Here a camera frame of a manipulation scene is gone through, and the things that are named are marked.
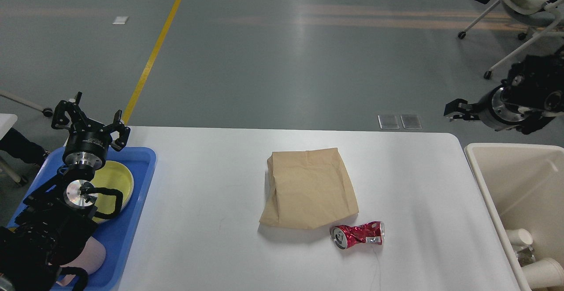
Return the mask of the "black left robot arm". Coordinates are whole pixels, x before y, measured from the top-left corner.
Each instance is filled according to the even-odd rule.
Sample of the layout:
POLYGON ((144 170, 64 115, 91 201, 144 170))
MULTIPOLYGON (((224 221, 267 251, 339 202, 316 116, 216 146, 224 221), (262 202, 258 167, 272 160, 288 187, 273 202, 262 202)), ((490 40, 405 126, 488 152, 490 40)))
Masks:
POLYGON ((67 266, 82 253, 98 225, 122 210, 123 192, 93 185, 97 170, 105 166, 109 148, 125 148, 130 128, 121 120, 104 125, 88 118, 79 107, 82 93, 62 100, 54 110, 51 126, 69 133, 57 172, 23 200, 16 228, 1 228, 1 289, 48 291, 61 275, 74 275, 73 290, 82 291, 89 281, 86 269, 67 266))

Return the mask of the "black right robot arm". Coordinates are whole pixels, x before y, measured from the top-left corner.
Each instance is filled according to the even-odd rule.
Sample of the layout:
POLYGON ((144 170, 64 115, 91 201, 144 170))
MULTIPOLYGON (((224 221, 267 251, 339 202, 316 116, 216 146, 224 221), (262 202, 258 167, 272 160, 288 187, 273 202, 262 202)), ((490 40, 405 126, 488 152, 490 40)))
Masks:
POLYGON ((478 102, 457 98, 445 105, 450 121, 480 121, 495 131, 524 135, 541 130, 564 109, 563 48, 546 56, 527 55, 478 102))

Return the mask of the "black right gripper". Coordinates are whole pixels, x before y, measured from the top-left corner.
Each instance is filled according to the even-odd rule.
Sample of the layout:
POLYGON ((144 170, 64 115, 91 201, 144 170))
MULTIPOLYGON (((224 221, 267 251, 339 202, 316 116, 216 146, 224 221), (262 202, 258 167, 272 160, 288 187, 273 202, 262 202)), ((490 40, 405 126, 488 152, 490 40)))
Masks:
POLYGON ((506 88, 498 86, 484 95, 476 104, 455 99, 445 105, 443 116, 449 121, 482 121, 495 131, 511 130, 526 122, 529 114, 521 113, 517 106, 502 100, 506 88))

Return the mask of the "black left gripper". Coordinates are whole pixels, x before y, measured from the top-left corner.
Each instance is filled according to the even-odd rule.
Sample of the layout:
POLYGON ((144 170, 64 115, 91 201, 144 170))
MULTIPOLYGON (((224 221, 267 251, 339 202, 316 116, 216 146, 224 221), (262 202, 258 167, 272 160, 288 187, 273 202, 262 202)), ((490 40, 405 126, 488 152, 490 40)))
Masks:
POLYGON ((117 152, 125 148, 131 128, 122 121, 122 110, 117 110, 113 122, 104 126, 104 133, 86 131, 89 123, 79 107, 81 98, 79 91, 74 98, 61 100, 53 112, 51 128, 69 133, 63 153, 63 162, 67 166, 86 164, 99 170, 105 165, 109 147, 117 152))

